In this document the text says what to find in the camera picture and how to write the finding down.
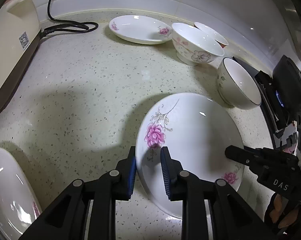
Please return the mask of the white bowl dark rim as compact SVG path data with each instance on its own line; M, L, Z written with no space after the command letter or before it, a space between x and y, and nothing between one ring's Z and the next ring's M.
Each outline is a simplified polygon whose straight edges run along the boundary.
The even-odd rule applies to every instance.
M243 110L261 105L257 84L235 60L225 57L217 70L216 85L221 98L228 105Z

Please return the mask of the cream rice cooker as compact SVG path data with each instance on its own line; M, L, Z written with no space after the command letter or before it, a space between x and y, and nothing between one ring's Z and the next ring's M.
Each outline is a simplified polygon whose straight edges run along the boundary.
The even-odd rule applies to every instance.
M40 32L33 0L5 0L0 9L0 113L29 67Z

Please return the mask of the large white floral plate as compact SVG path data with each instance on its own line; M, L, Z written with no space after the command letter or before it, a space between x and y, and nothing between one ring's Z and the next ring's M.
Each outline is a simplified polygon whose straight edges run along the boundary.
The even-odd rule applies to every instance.
M19 239L40 216L42 209L15 158L0 148L0 232Z

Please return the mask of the white bowl red outside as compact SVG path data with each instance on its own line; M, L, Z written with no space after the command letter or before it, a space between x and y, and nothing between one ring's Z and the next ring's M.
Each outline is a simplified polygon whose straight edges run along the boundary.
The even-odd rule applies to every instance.
M217 41L222 48L225 48L229 45L229 42L217 31L209 27L208 25L205 25L200 22L195 22L194 26L198 28L199 30L207 33L210 37L212 37L215 41Z

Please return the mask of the white bowl pink flowers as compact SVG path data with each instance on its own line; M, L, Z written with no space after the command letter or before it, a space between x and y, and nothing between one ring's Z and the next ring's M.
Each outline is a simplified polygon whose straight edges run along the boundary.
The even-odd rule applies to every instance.
M216 40L188 24L172 23L172 42L179 60L189 66L210 63L224 56L224 49Z

